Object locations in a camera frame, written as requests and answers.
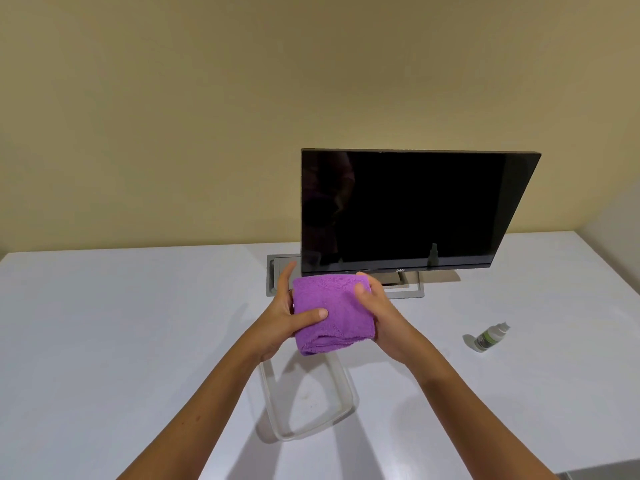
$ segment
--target bottle label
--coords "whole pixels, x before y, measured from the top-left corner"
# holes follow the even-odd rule
[[[478,338],[476,339],[476,347],[478,347],[481,350],[487,350],[489,347],[493,347],[497,343],[498,342],[496,342],[494,339],[492,339],[489,336],[488,331],[485,331],[482,335],[479,335]]]

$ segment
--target transparent tray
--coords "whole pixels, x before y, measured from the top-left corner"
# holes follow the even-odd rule
[[[273,434],[290,441],[329,428],[354,411],[357,396],[335,352],[304,357],[286,340],[260,364],[260,380]]]

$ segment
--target black screen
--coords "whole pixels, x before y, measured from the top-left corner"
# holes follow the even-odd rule
[[[539,159],[302,150],[302,274],[489,266]]]

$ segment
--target table surface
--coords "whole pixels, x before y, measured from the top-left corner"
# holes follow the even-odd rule
[[[0,477],[115,478],[267,306],[267,254],[298,251],[5,257]],[[491,268],[458,273],[395,304],[507,427],[555,472],[640,457],[640,296],[572,232],[507,235]],[[464,344],[501,321],[512,329],[500,345]],[[356,412],[302,440],[265,441],[254,373],[202,478],[469,478],[402,366],[372,342],[339,356]]]

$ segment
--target spray bottle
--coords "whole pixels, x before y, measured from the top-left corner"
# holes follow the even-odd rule
[[[489,347],[493,347],[500,342],[507,334],[507,330],[511,327],[507,323],[498,323],[487,328],[484,332],[478,335],[474,341],[474,347],[478,352],[484,352]]]

